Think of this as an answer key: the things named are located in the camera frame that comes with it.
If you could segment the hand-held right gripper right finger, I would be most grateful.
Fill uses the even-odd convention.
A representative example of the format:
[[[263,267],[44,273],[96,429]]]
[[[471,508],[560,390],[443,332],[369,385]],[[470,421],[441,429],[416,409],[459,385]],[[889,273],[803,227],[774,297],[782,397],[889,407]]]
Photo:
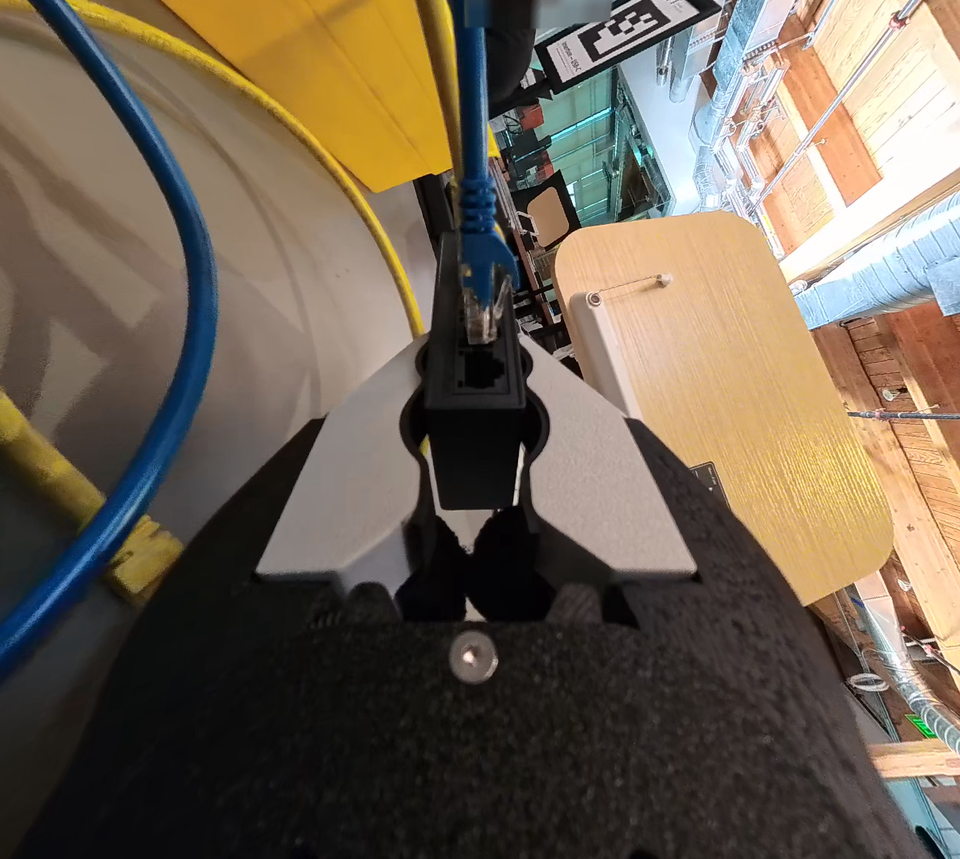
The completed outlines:
[[[480,529],[480,614],[545,620],[572,587],[605,623],[637,623],[632,598],[697,571],[627,416],[531,339],[525,455],[515,503]]]

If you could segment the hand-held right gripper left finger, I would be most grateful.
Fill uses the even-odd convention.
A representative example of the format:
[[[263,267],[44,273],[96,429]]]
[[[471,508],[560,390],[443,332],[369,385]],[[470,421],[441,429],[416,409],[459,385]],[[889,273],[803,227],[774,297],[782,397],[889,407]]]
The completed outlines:
[[[404,619],[466,618],[467,554],[438,516],[417,337],[323,419],[256,565],[342,596],[377,584]]]

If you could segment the black network switch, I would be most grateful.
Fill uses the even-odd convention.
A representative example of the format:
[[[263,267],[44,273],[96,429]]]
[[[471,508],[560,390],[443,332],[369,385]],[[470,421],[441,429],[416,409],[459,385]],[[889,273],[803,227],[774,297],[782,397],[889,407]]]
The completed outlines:
[[[419,357],[422,408],[439,505],[499,510],[514,504],[526,374],[512,307],[496,338],[471,344],[455,232],[439,239],[431,331]]]

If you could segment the yellow plastic bin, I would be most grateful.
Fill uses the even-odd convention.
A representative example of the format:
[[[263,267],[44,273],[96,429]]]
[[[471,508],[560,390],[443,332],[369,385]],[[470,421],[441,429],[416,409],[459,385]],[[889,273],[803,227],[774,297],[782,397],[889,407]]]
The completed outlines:
[[[447,0],[160,0],[382,192],[453,167]]]

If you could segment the white plastic plate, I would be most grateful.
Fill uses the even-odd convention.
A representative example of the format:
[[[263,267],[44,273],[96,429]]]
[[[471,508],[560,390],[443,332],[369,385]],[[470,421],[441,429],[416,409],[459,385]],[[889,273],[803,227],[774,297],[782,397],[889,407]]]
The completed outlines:
[[[640,420],[642,411],[608,305],[599,291],[579,291],[568,303],[578,332],[577,357],[584,379],[620,412]]]

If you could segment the light wooden board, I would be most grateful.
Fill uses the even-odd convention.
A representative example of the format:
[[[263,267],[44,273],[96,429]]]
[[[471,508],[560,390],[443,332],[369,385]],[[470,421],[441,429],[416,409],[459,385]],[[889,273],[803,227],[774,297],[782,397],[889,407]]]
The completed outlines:
[[[686,467],[712,466],[804,606],[882,568],[889,505],[759,229],[726,211],[583,228],[554,285],[577,361],[570,299],[601,294],[640,421]]]

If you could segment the black white printed tag plate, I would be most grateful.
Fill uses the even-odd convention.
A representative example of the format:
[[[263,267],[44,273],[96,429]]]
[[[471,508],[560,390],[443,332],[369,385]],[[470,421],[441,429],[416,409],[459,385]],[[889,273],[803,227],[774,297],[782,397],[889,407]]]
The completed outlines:
[[[721,12],[714,0],[615,0],[609,17],[554,33],[534,47],[553,95],[658,46]]]

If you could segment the brown panel with black frame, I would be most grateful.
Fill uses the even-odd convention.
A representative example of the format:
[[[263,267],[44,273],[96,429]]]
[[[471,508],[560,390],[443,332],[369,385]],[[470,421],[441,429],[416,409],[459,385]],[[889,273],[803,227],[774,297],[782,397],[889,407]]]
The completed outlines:
[[[532,235],[545,251],[552,250],[573,232],[582,229],[582,222],[561,171],[545,181],[510,193],[518,215],[529,217]]]

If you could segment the silver flexible duct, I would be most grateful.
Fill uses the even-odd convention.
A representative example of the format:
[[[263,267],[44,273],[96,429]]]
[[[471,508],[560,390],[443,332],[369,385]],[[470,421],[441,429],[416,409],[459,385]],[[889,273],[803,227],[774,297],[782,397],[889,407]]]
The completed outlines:
[[[848,597],[857,608],[879,661],[909,709],[955,756],[959,755],[959,718],[920,673],[910,656],[893,598],[880,572],[859,579]]]

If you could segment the silver insulated duct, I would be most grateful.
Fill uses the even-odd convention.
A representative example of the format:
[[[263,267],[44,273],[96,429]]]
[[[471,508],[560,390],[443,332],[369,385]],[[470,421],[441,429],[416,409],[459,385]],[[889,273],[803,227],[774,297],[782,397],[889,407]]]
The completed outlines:
[[[934,301],[959,313],[959,193],[865,244],[796,295],[808,330]]]

